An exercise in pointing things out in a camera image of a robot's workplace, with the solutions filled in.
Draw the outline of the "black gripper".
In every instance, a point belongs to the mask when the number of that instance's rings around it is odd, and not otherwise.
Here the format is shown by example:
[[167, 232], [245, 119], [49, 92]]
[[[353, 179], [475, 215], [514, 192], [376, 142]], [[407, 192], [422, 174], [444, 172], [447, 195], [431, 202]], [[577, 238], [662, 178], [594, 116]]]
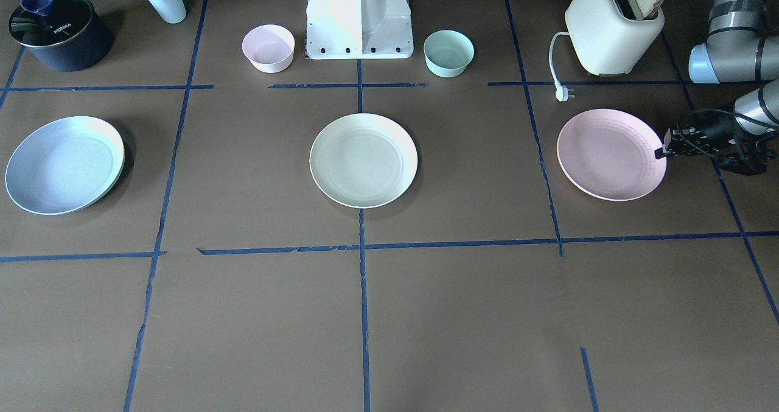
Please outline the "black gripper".
[[767, 171], [777, 152], [768, 142], [777, 129], [744, 115], [682, 115], [666, 133], [655, 159], [673, 156], [707, 156], [721, 170], [745, 176]]

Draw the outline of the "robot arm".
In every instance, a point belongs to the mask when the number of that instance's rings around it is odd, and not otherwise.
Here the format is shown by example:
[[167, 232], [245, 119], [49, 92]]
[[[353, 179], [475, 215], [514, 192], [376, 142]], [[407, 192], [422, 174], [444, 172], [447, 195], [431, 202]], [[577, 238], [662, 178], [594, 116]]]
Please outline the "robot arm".
[[777, 152], [777, 34], [762, 35], [766, 0], [714, 0], [707, 40], [694, 46], [689, 76], [697, 84], [763, 82], [763, 86], [718, 109], [679, 117], [654, 152], [657, 160], [707, 156], [721, 170], [759, 175]]

